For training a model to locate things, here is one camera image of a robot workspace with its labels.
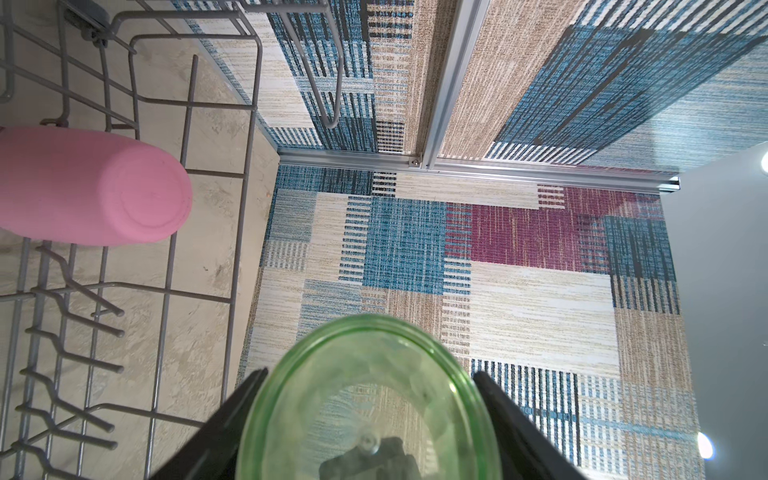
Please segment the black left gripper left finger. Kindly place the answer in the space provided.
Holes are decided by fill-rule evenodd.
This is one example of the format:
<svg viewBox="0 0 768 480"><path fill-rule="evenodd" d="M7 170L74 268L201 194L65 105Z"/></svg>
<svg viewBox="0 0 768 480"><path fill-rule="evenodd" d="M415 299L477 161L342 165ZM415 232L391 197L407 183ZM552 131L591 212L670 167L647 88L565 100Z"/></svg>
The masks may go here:
<svg viewBox="0 0 768 480"><path fill-rule="evenodd" d="M267 376L267 368L252 372L199 431L150 478L234 479L245 422Z"/></svg>

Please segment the pink plastic cup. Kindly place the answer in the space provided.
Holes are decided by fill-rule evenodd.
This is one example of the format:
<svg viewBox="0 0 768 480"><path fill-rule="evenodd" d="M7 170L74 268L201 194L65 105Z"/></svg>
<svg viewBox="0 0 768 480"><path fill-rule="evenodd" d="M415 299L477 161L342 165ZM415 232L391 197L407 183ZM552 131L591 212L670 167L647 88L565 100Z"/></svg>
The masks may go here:
<svg viewBox="0 0 768 480"><path fill-rule="evenodd" d="M1 227L86 246L153 243L193 204L190 178L166 151L119 134L29 126L1 131Z"/></svg>

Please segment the green cup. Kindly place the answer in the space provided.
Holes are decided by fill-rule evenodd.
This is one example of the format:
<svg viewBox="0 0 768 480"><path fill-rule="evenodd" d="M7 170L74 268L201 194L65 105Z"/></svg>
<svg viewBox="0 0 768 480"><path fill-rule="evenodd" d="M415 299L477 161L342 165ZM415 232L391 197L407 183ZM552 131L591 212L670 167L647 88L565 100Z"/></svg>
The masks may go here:
<svg viewBox="0 0 768 480"><path fill-rule="evenodd" d="M392 317L329 322L269 371L240 441L240 479L498 479L481 394L432 336Z"/></svg>

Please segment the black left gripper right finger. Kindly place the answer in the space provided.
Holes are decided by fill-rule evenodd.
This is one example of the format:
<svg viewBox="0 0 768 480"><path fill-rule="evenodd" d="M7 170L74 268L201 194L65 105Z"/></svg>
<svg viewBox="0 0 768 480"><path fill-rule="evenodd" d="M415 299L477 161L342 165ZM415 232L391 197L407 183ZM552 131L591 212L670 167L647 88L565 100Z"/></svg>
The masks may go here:
<svg viewBox="0 0 768 480"><path fill-rule="evenodd" d="M503 479L585 479L486 372L472 378L494 427Z"/></svg>

